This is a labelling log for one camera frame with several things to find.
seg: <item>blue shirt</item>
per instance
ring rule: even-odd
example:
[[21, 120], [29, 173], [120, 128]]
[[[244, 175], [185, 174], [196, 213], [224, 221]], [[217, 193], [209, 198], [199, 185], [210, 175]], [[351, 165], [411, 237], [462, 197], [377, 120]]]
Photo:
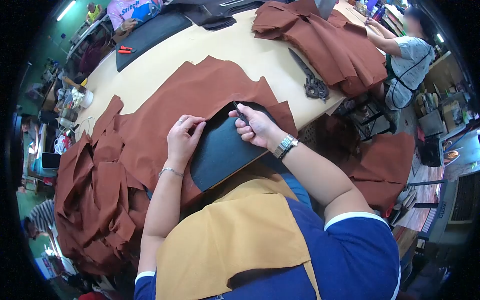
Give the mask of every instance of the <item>blue shirt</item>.
[[[312, 259], [322, 300], [395, 299], [400, 284], [398, 247], [377, 215], [345, 213], [327, 224], [306, 205], [287, 198]], [[135, 300], [155, 300], [155, 272], [135, 280]], [[305, 268], [275, 270], [212, 300], [316, 299]]]

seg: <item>striped shirt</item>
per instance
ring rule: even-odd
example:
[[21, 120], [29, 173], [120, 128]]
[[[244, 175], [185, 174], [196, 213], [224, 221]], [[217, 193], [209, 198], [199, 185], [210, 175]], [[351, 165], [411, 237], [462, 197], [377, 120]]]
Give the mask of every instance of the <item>striped shirt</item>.
[[55, 226], [53, 207], [53, 200], [48, 199], [32, 208], [28, 218], [39, 231], [47, 232], [47, 229], [52, 229]]

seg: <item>pink shirt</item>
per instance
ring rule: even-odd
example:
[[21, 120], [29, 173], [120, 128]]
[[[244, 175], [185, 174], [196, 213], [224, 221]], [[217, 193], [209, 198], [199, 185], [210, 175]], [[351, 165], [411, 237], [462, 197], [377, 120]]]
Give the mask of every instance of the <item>pink shirt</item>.
[[127, 19], [137, 20], [137, 26], [155, 17], [163, 5], [163, 0], [112, 0], [107, 13], [116, 30]]

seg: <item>hand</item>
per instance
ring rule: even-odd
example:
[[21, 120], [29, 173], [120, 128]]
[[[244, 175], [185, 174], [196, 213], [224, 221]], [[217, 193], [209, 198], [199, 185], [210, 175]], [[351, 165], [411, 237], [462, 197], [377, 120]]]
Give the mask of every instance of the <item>hand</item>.
[[135, 27], [135, 25], [137, 25], [137, 21], [134, 20], [133, 18], [129, 18], [121, 24], [121, 27], [123, 31], [128, 31], [128, 30], [132, 30]]
[[[173, 168], [180, 173], [185, 170], [190, 157], [197, 147], [205, 125], [205, 118], [202, 117], [190, 115], [180, 117], [167, 135], [168, 158], [165, 167]], [[195, 128], [191, 136], [188, 134], [190, 128]]]
[[[237, 133], [241, 135], [241, 139], [255, 146], [267, 148], [270, 152], [275, 152], [287, 133], [261, 111], [254, 110], [241, 103], [238, 104], [238, 109], [246, 116], [249, 123], [249, 126], [246, 126], [240, 118], [235, 121]], [[238, 117], [237, 111], [232, 110], [228, 113], [228, 116]]]
[[373, 27], [378, 27], [380, 26], [380, 23], [372, 19], [371, 17], [368, 17], [367, 20], [365, 21], [365, 25], [372, 25]]

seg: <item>scissors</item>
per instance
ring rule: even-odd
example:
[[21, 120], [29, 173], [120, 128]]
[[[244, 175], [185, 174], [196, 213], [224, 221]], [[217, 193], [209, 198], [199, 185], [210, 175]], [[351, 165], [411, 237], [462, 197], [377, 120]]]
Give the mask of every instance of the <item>scissors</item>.
[[301, 60], [300, 56], [293, 52], [292, 49], [288, 48], [288, 50], [293, 59], [307, 75], [307, 80], [304, 85], [305, 95], [307, 95], [308, 98], [321, 99], [325, 103], [325, 99], [328, 97], [328, 88], [325, 83], [315, 77], [315, 74], [313, 74], [310, 68]]
[[244, 121], [246, 126], [248, 126], [247, 117], [245, 117], [245, 115], [239, 110], [239, 108], [237, 106], [237, 103], [235, 101], [233, 101], [233, 105], [235, 106], [235, 110], [237, 111], [237, 114], [238, 114], [240, 120]]

